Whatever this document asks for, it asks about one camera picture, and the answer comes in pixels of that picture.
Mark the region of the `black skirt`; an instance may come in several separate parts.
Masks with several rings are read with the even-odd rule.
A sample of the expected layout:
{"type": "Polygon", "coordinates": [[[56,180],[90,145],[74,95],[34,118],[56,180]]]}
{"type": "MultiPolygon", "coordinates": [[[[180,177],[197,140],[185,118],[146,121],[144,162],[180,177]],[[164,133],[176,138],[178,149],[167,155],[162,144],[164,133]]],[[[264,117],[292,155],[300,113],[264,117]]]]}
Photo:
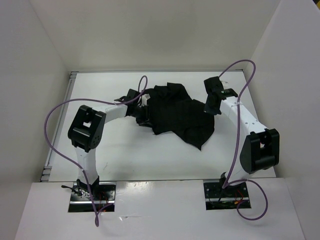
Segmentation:
{"type": "Polygon", "coordinates": [[[139,126],[152,128],[155,135],[173,132],[185,143],[202,149],[215,131],[215,118],[204,112],[203,102],[192,99],[180,83],[156,85],[144,93],[149,99],[136,117],[139,126]]]}

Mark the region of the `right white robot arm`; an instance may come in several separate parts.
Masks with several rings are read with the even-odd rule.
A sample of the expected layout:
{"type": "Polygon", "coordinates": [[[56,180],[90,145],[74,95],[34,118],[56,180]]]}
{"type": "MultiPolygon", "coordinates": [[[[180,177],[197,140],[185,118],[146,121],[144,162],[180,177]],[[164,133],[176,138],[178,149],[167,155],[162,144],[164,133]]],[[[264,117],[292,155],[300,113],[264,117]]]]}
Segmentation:
{"type": "Polygon", "coordinates": [[[204,81],[207,99],[204,111],[213,116],[224,114],[237,127],[235,154],[230,169],[221,175],[220,193],[229,197],[237,185],[261,170],[279,164],[280,134],[260,123],[232,89],[225,89],[219,77],[204,81]]]}

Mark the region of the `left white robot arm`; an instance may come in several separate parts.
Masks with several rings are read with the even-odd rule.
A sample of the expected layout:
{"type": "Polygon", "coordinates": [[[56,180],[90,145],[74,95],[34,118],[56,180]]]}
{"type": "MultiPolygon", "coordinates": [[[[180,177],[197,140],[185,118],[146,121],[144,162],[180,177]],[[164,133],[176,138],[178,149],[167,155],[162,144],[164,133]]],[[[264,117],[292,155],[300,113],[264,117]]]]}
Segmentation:
{"type": "Polygon", "coordinates": [[[67,136],[76,152],[80,165],[76,184],[88,200],[100,192],[100,177],[96,167],[96,148],[102,140],[105,124],[127,116],[145,119],[150,95],[130,89],[126,96],[100,107],[81,105],[71,123],[67,136]]]}

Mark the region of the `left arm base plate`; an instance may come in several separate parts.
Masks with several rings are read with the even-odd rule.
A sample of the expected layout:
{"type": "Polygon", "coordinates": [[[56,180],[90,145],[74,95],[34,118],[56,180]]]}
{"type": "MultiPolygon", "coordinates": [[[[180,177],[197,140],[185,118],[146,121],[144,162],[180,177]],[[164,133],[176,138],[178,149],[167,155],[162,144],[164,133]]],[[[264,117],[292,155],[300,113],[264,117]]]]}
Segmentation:
{"type": "MultiPolygon", "coordinates": [[[[89,193],[79,189],[77,183],[74,182],[72,187],[65,185],[62,188],[70,189],[69,213],[88,213],[94,212],[89,193]]],[[[116,183],[100,182],[98,193],[93,194],[94,205],[97,211],[114,212],[116,199],[116,183]]]]}

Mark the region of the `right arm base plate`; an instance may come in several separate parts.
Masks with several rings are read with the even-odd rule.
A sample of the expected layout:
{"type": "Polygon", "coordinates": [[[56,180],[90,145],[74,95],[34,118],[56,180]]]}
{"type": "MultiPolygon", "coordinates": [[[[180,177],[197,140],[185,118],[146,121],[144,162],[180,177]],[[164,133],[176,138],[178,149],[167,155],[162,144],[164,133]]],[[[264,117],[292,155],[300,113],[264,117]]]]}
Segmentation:
{"type": "Polygon", "coordinates": [[[232,210],[250,209],[251,203],[246,183],[229,186],[222,189],[218,180],[204,181],[204,198],[207,211],[211,210],[232,210]]]}

